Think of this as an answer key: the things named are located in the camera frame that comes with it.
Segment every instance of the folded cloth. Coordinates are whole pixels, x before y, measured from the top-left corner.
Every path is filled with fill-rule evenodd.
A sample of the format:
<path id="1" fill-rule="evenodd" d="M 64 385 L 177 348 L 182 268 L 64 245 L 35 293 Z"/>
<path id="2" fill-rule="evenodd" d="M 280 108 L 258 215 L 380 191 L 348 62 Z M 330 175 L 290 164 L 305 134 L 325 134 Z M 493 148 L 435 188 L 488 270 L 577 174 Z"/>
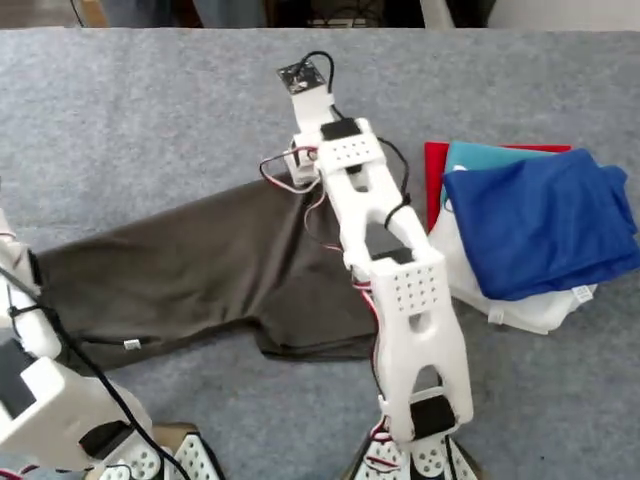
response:
<path id="1" fill-rule="evenodd" d="M 268 355 L 366 358 L 374 322 L 341 256 L 305 232 L 311 197 L 254 182 L 43 252 L 45 302 L 102 368 L 247 325 Z M 335 242 L 328 202 L 308 220 Z"/>
<path id="2" fill-rule="evenodd" d="M 447 173 L 444 187 L 482 293 L 520 300 L 640 267 L 625 179 L 583 149 Z"/>
<path id="3" fill-rule="evenodd" d="M 489 315 L 492 323 L 547 334 L 558 328 L 569 313 L 588 301 L 596 288 L 595 285 L 588 287 L 589 294 L 586 297 L 565 290 L 533 295 L 514 302 L 489 300 L 480 291 L 467 260 L 450 202 L 442 209 L 429 233 L 429 243 L 445 256 L 451 295 Z"/>
<path id="4" fill-rule="evenodd" d="M 517 148 L 494 147 L 479 143 L 452 142 L 447 152 L 447 162 L 444 173 L 453 171 L 454 167 L 464 167 L 467 170 L 487 170 L 490 168 L 506 167 L 512 163 L 528 158 L 553 155 L 566 152 L 571 147 L 559 145 L 553 148 Z M 447 198 L 446 190 L 440 193 L 440 204 L 444 205 Z"/>
<path id="5" fill-rule="evenodd" d="M 508 145 L 508 148 L 520 150 L 537 150 L 543 152 L 566 152 L 569 145 Z M 427 231 L 436 224 L 440 213 L 440 192 L 442 191 L 442 174 L 447 163 L 449 144 L 443 142 L 426 142 L 424 144 L 424 161 L 427 188 Z"/>

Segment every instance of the teal cloth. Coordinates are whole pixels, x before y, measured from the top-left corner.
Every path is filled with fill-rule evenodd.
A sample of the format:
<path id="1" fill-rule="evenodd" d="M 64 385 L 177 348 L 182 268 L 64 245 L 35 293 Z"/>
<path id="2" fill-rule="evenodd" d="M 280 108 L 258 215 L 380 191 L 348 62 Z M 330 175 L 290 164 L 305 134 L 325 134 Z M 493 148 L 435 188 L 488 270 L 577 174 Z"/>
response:
<path id="1" fill-rule="evenodd" d="M 489 170 L 490 168 L 506 167 L 520 160 L 554 155 L 540 150 L 521 150 L 519 148 L 494 147 L 479 143 L 451 142 L 447 153 L 447 163 L 444 173 L 452 172 L 456 165 L 466 170 Z M 447 201 L 447 192 L 443 188 L 440 193 L 440 204 Z"/>

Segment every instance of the clothing tag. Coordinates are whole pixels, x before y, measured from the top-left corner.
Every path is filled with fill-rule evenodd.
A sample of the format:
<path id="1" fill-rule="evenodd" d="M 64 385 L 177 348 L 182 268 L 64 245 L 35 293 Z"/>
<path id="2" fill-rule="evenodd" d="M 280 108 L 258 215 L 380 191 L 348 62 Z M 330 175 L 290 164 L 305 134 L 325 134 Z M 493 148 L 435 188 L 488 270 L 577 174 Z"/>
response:
<path id="1" fill-rule="evenodd" d="M 140 340 L 138 340 L 137 338 L 124 341 L 125 350 L 140 350 L 141 348 L 142 348 L 142 344 L 140 343 Z"/>
<path id="2" fill-rule="evenodd" d="M 504 310 L 502 310 L 501 308 L 495 308 L 495 307 L 489 308 L 489 323 L 502 325 L 503 320 L 504 320 Z"/>
<path id="3" fill-rule="evenodd" d="M 589 287 L 586 285 L 574 287 L 571 290 L 580 303 L 588 302 L 593 298 L 593 293 L 591 293 L 591 290 L 589 290 Z"/>

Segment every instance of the table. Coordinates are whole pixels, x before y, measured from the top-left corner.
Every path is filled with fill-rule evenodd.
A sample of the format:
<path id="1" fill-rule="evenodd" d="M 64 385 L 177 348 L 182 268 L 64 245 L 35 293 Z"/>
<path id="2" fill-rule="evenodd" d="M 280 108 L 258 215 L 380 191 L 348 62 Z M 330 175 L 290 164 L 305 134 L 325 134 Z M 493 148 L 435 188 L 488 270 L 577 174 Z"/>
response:
<path id="1" fill-rule="evenodd" d="M 427 139 L 584 146 L 640 207 L 639 34 L 53 28 L 0 32 L 9 220 L 39 251 L 258 179 L 294 132 L 275 69 L 317 48 L 341 110 L 411 159 L 421 215 Z M 492 479 L 636 476 L 639 278 L 548 337 L 456 305 L 476 408 L 458 438 Z M 112 376 L 157 421 L 197 423 L 231 479 L 336 478 L 377 416 L 366 363 L 269 361 L 247 333 Z"/>

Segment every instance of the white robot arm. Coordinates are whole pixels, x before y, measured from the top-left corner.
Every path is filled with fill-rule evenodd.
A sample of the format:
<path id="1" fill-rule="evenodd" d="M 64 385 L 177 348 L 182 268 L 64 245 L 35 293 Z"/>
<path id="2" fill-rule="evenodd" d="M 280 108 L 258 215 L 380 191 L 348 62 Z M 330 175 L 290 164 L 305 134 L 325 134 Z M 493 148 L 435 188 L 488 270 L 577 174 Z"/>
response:
<path id="1" fill-rule="evenodd" d="M 328 85 L 308 60 L 313 55 L 329 59 Z M 278 74 L 291 94 L 300 129 L 293 139 L 298 149 L 284 156 L 293 182 L 322 184 L 340 224 L 345 267 L 358 285 L 370 285 L 372 297 L 364 296 L 379 322 L 373 363 L 382 421 L 372 432 L 369 450 L 389 455 L 365 454 L 352 478 L 369 478 L 369 473 L 409 478 L 414 468 L 425 478 L 472 479 L 465 456 L 448 438 L 472 419 L 473 404 L 445 259 L 429 245 L 416 212 L 403 201 L 369 122 L 345 118 L 335 108 L 331 57 L 312 52 Z M 365 241 L 369 223 L 383 224 L 400 240 L 410 254 L 405 261 L 372 259 Z M 438 378 L 427 388 L 418 384 L 425 369 L 434 369 Z M 384 438 L 377 435 L 382 429 L 388 429 L 388 436 L 376 442 Z M 389 440 L 394 448 L 384 446 Z M 398 456 L 406 461 L 398 462 Z"/>
<path id="2" fill-rule="evenodd" d="M 110 479 L 111 470 L 105 472 L 110 468 L 119 469 L 113 472 L 119 480 L 150 480 L 158 474 L 164 480 L 191 480 L 198 473 L 222 479 L 194 426 L 154 428 L 140 401 L 106 379 L 79 349 L 72 348 L 95 377 L 55 361 L 59 337 L 67 346 L 73 339 L 55 312 L 39 304 L 36 271 L 27 246 L 16 240 L 0 209 L 0 328 L 14 333 L 0 344 L 0 450 L 27 455 L 42 467 L 91 470 L 95 480 Z M 154 440 L 158 432 L 162 449 Z M 202 459 L 196 467 L 189 464 L 192 455 Z"/>

